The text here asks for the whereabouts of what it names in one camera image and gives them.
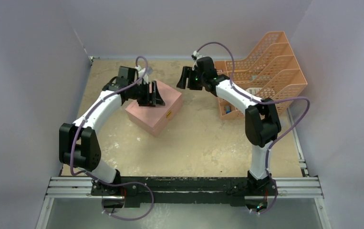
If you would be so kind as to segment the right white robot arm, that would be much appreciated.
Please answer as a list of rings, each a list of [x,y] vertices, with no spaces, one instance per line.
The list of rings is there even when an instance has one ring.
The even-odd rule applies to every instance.
[[[245,117],[245,135],[252,144],[248,190],[259,194],[270,176],[272,144],[281,131],[281,123],[271,99],[260,99],[239,88],[228,76],[218,74],[210,57],[196,59],[192,67],[184,66],[177,83],[179,89],[206,90],[240,110]]]

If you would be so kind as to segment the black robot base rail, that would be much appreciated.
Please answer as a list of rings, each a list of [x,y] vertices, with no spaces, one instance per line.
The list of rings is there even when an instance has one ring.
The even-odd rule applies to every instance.
[[[118,186],[92,178],[91,194],[104,199],[104,207],[138,208],[141,204],[227,204],[259,212],[278,196],[270,176],[245,177],[135,177],[122,176]]]

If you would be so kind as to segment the pink jewelry box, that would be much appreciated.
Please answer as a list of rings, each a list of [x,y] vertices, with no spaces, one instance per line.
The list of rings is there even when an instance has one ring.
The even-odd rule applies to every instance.
[[[137,101],[132,101],[125,108],[128,118],[154,137],[159,136],[183,103],[181,92],[161,81],[157,81],[156,84],[165,105],[144,107],[139,106]]]

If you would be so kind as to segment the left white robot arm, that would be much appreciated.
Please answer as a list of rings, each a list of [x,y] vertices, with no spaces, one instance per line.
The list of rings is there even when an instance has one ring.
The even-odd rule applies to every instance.
[[[149,81],[152,68],[120,66],[117,76],[106,83],[97,100],[78,119],[59,128],[59,161],[78,168],[103,184],[109,195],[121,191],[120,172],[103,159],[98,132],[114,111],[126,101],[142,107],[164,106],[156,81]]]

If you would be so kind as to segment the small blue capped bottle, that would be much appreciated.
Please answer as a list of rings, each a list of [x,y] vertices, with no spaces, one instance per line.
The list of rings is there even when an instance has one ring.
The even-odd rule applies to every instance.
[[[224,110],[225,110],[225,114],[230,113],[231,112],[231,106],[230,105],[224,106]]]

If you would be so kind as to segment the orange mesh file organizer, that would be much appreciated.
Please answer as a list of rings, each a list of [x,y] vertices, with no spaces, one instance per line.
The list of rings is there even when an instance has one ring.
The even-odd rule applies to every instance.
[[[241,60],[216,61],[218,74],[230,76],[240,88],[262,99],[297,97],[306,78],[283,31],[270,31]]]

